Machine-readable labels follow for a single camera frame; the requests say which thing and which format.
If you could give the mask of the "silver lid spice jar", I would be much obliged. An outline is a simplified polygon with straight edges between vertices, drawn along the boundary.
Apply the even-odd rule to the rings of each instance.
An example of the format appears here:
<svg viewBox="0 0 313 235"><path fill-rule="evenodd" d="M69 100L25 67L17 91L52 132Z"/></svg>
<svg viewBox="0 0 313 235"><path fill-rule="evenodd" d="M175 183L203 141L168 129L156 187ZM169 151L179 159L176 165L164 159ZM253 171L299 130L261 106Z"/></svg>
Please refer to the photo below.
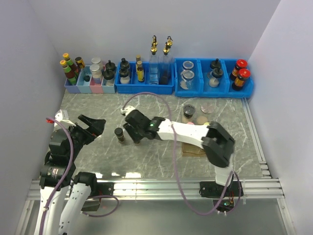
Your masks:
<svg viewBox="0 0 313 235"><path fill-rule="evenodd" d="M214 106L209 103L203 103L200 105L200 112L196 119L198 125L203 125L208 122L208 117L214 112Z"/></svg>

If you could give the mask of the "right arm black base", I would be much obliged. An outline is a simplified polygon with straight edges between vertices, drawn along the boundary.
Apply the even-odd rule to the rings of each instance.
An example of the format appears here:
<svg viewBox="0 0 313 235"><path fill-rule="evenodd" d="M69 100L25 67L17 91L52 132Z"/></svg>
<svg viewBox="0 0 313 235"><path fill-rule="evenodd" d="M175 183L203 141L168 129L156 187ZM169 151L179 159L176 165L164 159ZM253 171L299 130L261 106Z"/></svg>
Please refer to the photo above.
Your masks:
<svg viewBox="0 0 313 235"><path fill-rule="evenodd" d="M241 182L231 180L229 186L226 188L223 199L220 199L224 187L215 182L202 181L200 182L200 196L213 199L213 206L216 206L217 212L227 214L235 207L235 197L240 199L244 195Z"/></svg>

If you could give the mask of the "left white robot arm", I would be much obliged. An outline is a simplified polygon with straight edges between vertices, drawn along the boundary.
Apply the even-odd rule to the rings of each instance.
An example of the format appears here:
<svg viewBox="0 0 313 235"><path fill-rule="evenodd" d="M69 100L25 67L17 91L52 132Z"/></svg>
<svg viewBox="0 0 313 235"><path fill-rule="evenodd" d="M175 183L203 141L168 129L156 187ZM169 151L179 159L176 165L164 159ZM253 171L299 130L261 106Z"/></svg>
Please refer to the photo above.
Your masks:
<svg viewBox="0 0 313 235"><path fill-rule="evenodd" d="M70 235L88 197L98 192L96 175L80 172L73 176L74 161L83 146L92 143L105 129L105 119L92 119L80 115L87 125L84 129L68 119L66 111L59 111L53 123L49 151L40 171L40 211L36 235Z"/></svg>

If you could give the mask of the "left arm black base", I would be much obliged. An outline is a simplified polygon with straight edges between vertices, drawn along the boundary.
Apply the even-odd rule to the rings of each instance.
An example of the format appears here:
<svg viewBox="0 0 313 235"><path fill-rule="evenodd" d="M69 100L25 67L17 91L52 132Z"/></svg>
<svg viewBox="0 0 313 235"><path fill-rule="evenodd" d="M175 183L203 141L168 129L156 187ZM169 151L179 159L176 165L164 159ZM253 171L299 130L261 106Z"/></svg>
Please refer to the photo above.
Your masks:
<svg viewBox="0 0 313 235"><path fill-rule="evenodd" d="M85 201L82 211L83 212L96 212L101 203L101 199L93 199L95 196L99 195L113 195L114 183L113 182L102 182L98 183L96 189L91 191L90 196Z"/></svg>

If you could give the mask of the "small black cap bottle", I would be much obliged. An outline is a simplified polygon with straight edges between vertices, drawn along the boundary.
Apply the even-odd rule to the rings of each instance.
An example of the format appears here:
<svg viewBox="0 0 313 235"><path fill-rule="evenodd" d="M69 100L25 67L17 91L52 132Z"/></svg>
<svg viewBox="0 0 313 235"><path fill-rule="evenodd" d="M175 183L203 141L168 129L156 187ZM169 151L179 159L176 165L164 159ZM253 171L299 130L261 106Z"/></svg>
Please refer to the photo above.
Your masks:
<svg viewBox="0 0 313 235"><path fill-rule="evenodd" d="M125 141L123 129L120 127L115 128L114 133L120 143Z"/></svg>

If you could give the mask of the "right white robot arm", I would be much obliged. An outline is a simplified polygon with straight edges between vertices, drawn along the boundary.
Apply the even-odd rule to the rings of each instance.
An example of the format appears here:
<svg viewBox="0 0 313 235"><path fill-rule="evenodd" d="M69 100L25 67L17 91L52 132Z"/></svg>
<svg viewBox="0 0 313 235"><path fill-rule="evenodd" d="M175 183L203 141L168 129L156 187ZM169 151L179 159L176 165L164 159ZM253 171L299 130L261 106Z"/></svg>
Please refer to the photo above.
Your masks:
<svg viewBox="0 0 313 235"><path fill-rule="evenodd" d="M233 170L231 157L235 140L219 123L192 125L163 117L149 119L133 106L122 108L121 114L126 122L124 128L135 143L139 143L143 138L176 140L202 149L215 169L216 192L224 196L232 191L233 185L228 177Z"/></svg>

